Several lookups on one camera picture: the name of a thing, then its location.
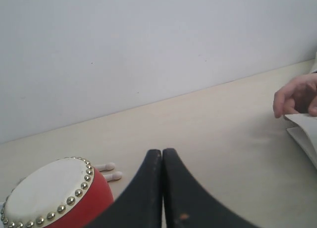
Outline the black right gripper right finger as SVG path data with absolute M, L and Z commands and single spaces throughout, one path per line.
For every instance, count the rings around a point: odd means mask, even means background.
M 168 228 L 255 228 L 212 197 L 173 148 L 162 152 L 163 197 Z

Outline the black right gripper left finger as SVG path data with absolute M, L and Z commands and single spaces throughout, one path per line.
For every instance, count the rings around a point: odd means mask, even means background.
M 135 176 L 88 228 L 160 228 L 162 223 L 161 151 L 149 150 Z

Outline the person's bare hand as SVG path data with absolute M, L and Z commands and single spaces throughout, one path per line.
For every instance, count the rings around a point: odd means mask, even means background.
M 310 73 L 291 79 L 274 94 L 275 118 L 287 114 L 317 115 L 317 74 Z

